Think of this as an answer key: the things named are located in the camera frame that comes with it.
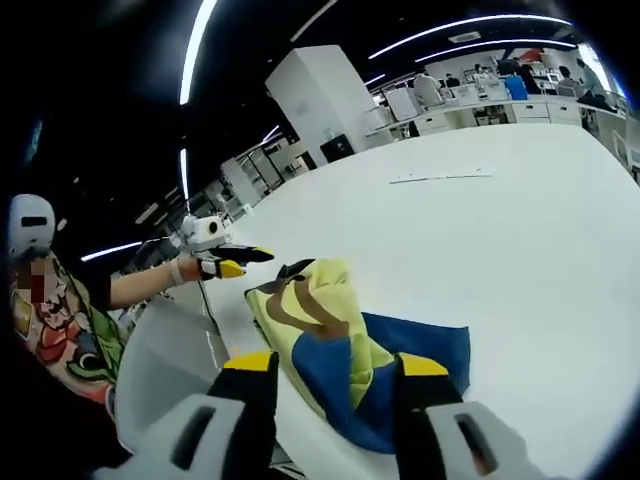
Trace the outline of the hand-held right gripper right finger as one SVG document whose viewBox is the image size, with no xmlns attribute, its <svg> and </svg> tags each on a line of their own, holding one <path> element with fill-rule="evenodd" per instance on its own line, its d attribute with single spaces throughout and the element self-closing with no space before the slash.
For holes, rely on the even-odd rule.
<svg viewBox="0 0 640 480">
<path fill-rule="evenodd" d="M 524 439 L 490 409 L 465 402 L 442 365 L 400 353 L 393 440 L 402 479 L 529 479 Z"/>
</svg>

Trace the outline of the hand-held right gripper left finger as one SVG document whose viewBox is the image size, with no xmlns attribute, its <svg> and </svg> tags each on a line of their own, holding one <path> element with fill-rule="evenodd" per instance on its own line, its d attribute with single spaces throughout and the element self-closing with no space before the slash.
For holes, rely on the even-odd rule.
<svg viewBox="0 0 640 480">
<path fill-rule="evenodd" d="M 155 422 L 137 452 L 96 479 L 270 479 L 276 444 L 279 355 L 227 361 L 209 391 Z"/>
</svg>

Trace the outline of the person's left hand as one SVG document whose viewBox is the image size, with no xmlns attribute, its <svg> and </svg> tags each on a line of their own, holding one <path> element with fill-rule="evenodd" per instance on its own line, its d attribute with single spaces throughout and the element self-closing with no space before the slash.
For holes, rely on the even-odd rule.
<svg viewBox="0 0 640 480">
<path fill-rule="evenodd" d="M 202 270 L 198 258 L 192 255 L 179 255 L 169 262 L 169 271 L 175 285 L 200 281 Z"/>
</svg>

